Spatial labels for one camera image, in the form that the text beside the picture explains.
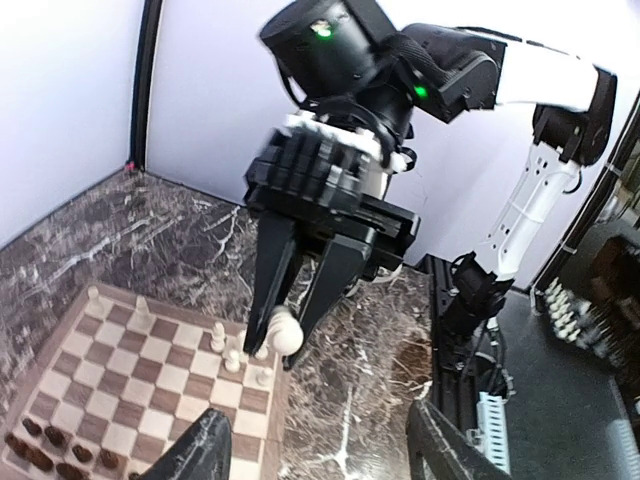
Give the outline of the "wooden chess board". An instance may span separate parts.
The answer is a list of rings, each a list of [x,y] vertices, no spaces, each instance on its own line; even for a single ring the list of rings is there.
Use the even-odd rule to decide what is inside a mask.
[[[87,287],[51,335],[25,377],[1,431],[2,444],[38,469],[52,460],[19,440],[21,423],[32,437],[44,433],[65,445],[58,429],[74,431],[89,416],[115,430],[128,427],[135,444],[125,456],[150,464],[209,407],[230,420],[234,479],[273,479],[278,473],[288,406],[288,378],[275,354],[224,368],[210,348],[217,319],[107,285]],[[274,371],[270,388],[256,376]]]

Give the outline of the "white chess pawn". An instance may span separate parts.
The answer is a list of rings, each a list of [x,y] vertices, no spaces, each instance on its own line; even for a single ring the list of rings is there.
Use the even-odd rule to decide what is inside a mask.
[[[230,373],[239,372],[241,369],[240,353],[236,349],[230,349],[226,352],[224,358],[224,368]]]
[[[274,371],[271,368],[262,368],[256,376],[256,381],[260,386],[270,388],[273,376]]]

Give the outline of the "white chess piece round top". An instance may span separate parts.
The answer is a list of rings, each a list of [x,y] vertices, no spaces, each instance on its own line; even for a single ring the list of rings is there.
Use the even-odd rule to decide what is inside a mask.
[[[304,333],[291,310],[285,305],[274,308],[267,328],[268,346],[281,356],[295,354],[303,345]]]

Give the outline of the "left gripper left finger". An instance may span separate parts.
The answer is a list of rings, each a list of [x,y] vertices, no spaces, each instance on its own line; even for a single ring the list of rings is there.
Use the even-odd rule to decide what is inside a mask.
[[[143,474],[143,480],[227,480],[232,431],[220,410],[206,409]]]

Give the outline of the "white chess bishop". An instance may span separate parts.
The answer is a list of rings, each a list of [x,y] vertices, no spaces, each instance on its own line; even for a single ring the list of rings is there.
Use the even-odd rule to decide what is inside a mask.
[[[216,322],[212,328],[210,348],[214,353],[222,354],[226,346],[226,331],[224,324]]]

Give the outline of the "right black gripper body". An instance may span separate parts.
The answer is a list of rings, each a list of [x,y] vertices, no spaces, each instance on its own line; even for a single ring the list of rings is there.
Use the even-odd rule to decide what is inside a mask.
[[[305,254],[319,257],[337,234],[372,246],[363,278],[395,271],[414,242],[417,214],[364,192],[370,156],[306,128],[274,129],[245,173],[244,201],[255,217],[295,220]]]

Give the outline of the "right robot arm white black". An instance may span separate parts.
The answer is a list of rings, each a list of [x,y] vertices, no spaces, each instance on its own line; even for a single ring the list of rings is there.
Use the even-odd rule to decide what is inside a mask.
[[[419,216],[386,200],[412,170],[412,116],[452,125],[458,151],[487,152],[512,105],[532,107],[523,170],[497,219],[452,263],[442,332],[450,351],[493,326],[558,199],[608,144],[615,74],[578,56],[478,27],[397,28],[374,1],[295,1],[261,29],[296,109],[249,166],[258,222],[243,350],[285,368],[359,281],[398,269]]]

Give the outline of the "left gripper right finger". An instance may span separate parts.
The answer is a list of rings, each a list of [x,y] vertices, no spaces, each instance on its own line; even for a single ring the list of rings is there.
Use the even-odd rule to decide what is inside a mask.
[[[427,399],[412,402],[407,417],[412,479],[504,479],[494,466]]]

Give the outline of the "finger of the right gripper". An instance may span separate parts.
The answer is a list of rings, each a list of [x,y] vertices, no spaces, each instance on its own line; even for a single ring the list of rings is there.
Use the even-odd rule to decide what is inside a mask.
[[[258,221],[253,301],[243,351],[255,355],[263,345],[269,319],[284,288],[285,277],[296,254],[296,225],[293,219],[264,212]]]
[[[371,252],[370,244],[356,239],[332,239],[327,243],[300,311],[303,344],[294,354],[283,358],[285,370],[293,369],[316,327],[361,275]]]

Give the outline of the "white chess knight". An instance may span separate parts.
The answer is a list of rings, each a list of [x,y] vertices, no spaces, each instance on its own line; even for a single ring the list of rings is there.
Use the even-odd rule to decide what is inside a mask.
[[[256,362],[265,363],[270,358],[269,349],[263,345],[259,351],[254,355],[254,359]]]

